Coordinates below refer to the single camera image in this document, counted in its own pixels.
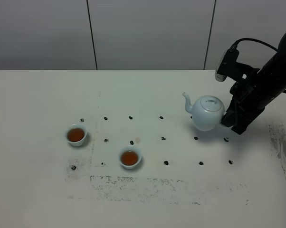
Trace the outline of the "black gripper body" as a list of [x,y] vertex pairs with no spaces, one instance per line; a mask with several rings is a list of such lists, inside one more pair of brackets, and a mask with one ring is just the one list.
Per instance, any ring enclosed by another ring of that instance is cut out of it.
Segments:
[[246,79],[236,82],[230,89],[236,110],[245,114],[259,114],[276,98],[275,79],[259,69],[246,74]]

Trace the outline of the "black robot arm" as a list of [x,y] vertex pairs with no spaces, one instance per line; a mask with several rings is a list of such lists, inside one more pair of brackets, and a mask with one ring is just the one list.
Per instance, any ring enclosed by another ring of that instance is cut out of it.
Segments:
[[261,69],[237,62],[241,41],[244,39],[235,41],[226,51],[215,73],[219,82],[227,77],[235,81],[230,89],[232,100],[221,124],[239,135],[278,95],[286,94],[286,33],[274,49],[275,54]]

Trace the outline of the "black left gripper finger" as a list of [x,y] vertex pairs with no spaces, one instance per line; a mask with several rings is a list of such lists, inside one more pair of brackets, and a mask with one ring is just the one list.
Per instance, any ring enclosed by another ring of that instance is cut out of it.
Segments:
[[239,111],[238,111],[238,100],[237,97],[234,95],[230,102],[230,105],[223,115],[221,119],[221,124],[225,127],[236,127],[238,126],[238,118],[239,118]]

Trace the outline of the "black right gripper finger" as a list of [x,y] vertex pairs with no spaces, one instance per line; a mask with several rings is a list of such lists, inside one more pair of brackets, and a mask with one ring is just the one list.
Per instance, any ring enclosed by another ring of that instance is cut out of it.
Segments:
[[264,111],[264,108],[261,110],[256,110],[254,112],[244,112],[237,109],[235,114],[235,123],[233,124],[231,130],[241,135],[247,129],[247,127]]

